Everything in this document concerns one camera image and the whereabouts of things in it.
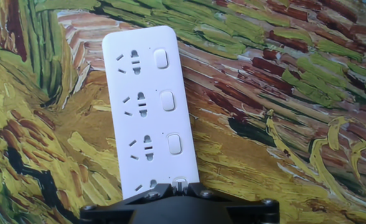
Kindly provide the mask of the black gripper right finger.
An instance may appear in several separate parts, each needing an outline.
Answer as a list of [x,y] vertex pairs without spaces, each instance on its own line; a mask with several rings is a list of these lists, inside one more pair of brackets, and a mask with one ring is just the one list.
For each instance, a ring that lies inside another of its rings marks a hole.
[[201,183],[182,188],[189,199],[188,215],[199,223],[279,223],[279,202],[272,198],[250,201]]

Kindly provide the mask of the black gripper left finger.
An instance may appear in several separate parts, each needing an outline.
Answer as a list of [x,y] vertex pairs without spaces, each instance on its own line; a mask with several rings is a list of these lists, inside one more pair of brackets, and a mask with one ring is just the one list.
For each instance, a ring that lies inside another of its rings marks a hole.
[[128,223],[133,213],[142,205],[173,197],[179,186],[157,184],[155,188],[114,203],[112,205],[86,205],[80,209],[79,224],[84,223]]

